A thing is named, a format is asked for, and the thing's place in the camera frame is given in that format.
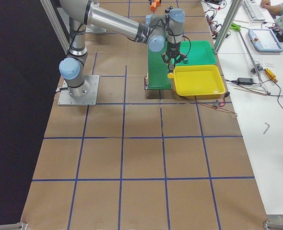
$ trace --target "yellow tool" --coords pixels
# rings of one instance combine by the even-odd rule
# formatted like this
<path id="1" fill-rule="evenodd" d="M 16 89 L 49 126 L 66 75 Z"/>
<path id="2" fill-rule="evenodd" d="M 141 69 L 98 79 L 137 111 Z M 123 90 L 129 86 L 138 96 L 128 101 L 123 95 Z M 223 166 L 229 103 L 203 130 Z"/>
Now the yellow tool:
<path id="1" fill-rule="evenodd" d="M 265 74 L 268 76 L 269 79 L 273 80 L 274 82 L 278 82 L 276 75 L 271 72 L 269 69 L 264 69 Z"/>

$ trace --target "brown tiled surface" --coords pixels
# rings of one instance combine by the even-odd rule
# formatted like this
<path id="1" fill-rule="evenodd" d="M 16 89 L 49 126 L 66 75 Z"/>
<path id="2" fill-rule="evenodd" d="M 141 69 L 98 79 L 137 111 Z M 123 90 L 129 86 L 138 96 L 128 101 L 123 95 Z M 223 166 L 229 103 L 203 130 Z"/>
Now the brown tiled surface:
<path id="1" fill-rule="evenodd" d="M 148 1 L 101 3 L 137 22 L 152 13 Z M 178 4 L 185 35 L 213 45 L 200 2 Z M 98 104 L 59 107 L 56 95 L 21 221 L 32 230 L 263 229 L 264 207 L 230 99 L 213 109 L 214 100 L 145 92 L 144 44 L 118 34 L 86 39 L 84 74 L 101 75 Z"/>

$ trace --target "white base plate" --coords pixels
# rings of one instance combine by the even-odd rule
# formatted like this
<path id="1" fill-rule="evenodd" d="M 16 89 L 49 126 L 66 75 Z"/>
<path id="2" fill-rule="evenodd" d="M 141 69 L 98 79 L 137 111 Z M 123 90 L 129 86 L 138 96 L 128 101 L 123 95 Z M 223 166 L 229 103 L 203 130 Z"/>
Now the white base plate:
<path id="1" fill-rule="evenodd" d="M 88 93 L 81 97 L 71 97 L 67 90 L 62 90 L 59 96 L 58 105 L 60 106 L 78 106 L 78 105 L 95 105 L 97 102 L 97 94 L 99 87 L 99 75 L 84 76 L 85 81 L 88 81 L 90 89 Z M 67 88 L 67 83 L 64 81 L 63 88 Z"/>

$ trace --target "person's hand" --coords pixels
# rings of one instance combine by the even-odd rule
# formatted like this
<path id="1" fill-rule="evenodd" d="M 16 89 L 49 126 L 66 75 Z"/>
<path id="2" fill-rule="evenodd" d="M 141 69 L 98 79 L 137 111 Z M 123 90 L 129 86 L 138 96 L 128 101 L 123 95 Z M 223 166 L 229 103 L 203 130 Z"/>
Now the person's hand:
<path id="1" fill-rule="evenodd" d="M 271 0 L 262 0 L 260 5 L 267 9 L 271 5 Z"/>

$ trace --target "power adapter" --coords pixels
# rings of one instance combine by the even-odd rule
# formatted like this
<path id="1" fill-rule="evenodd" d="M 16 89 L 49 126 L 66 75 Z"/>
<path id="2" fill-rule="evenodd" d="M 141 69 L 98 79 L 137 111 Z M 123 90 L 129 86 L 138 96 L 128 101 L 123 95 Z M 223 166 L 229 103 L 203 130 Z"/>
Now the power adapter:
<path id="1" fill-rule="evenodd" d="M 237 80 L 232 80 L 231 82 L 238 84 L 238 85 L 253 85 L 252 78 L 238 78 Z"/>

